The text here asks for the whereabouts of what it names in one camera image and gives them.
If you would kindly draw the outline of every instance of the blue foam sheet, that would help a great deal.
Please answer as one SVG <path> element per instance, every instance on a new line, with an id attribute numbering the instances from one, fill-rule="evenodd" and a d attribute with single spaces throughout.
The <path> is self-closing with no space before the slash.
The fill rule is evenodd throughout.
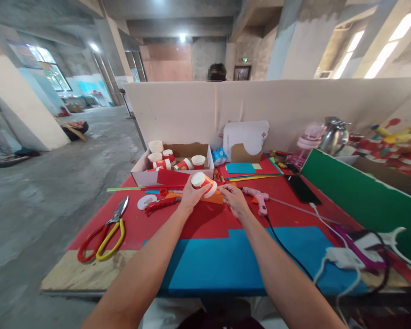
<path id="1" fill-rule="evenodd" d="M 312 276 L 318 272 L 326 248 L 332 244 L 310 227 L 275 228 L 286 248 Z M 318 286 L 326 296 L 335 296 L 356 279 L 355 271 L 344 271 L 326 263 Z M 352 295 L 367 292 L 361 282 Z M 266 295 L 254 253 L 244 230 L 229 230 L 226 239 L 179 240 L 159 296 L 200 297 L 208 293 L 234 296 Z"/>
<path id="2" fill-rule="evenodd" d="M 252 163 L 242 162 L 242 163 L 230 163 L 226 164 L 227 171 L 229 174 L 255 174 L 256 170 Z"/>

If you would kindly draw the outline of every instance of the hot glue gun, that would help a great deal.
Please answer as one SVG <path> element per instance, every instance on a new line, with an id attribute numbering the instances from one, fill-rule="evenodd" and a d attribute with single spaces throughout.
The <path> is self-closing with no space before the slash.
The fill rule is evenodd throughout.
<path id="1" fill-rule="evenodd" d="M 266 193 L 262 193 L 261 191 L 251 189 L 249 187 L 238 187 L 242 190 L 242 192 L 246 195 L 252 196 L 256 198 L 257 202 L 259 203 L 259 216 L 265 217 L 268 215 L 268 210 L 266 209 L 265 201 L 268 201 L 269 195 Z"/>

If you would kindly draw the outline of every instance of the person's hand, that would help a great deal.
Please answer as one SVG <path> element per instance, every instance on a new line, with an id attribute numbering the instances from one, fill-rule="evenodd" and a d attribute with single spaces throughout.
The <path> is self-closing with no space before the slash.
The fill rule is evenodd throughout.
<path id="1" fill-rule="evenodd" d="M 230 206 L 233 215 L 241 220 L 244 215 L 250 214 L 251 210 L 245 197 L 237 187 L 225 184 L 218 187 L 219 192 L 224 195 L 224 202 Z"/>
<path id="2" fill-rule="evenodd" d="M 193 207 L 198 203 L 204 193 L 210 188 L 210 184 L 203 186 L 200 189 L 195 189 L 190 182 L 192 180 L 192 175 L 189 176 L 186 185 L 183 189 L 183 197 L 179 205 L 180 208 L 186 210 L 189 213 L 192 213 Z"/>

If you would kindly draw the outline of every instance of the pink water bottle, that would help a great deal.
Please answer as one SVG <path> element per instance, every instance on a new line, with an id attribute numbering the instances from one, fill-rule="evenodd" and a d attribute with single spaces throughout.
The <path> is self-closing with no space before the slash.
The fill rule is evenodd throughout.
<path id="1" fill-rule="evenodd" d="M 326 127 L 322 123 L 311 123 L 306 128 L 305 133 L 298 139 L 298 149 L 292 154 L 290 162 L 298 169 L 301 169 L 312 149 L 316 149 L 320 145 L 325 131 Z"/>

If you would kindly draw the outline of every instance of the white partition board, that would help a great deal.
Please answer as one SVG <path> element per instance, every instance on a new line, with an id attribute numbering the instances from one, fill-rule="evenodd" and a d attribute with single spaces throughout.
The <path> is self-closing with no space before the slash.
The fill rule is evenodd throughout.
<path id="1" fill-rule="evenodd" d="M 146 143 L 222 143 L 229 121 L 267 120 L 264 150 L 286 151 L 313 122 L 337 116 L 365 133 L 411 107 L 411 78 L 130 83 L 125 90 Z"/>

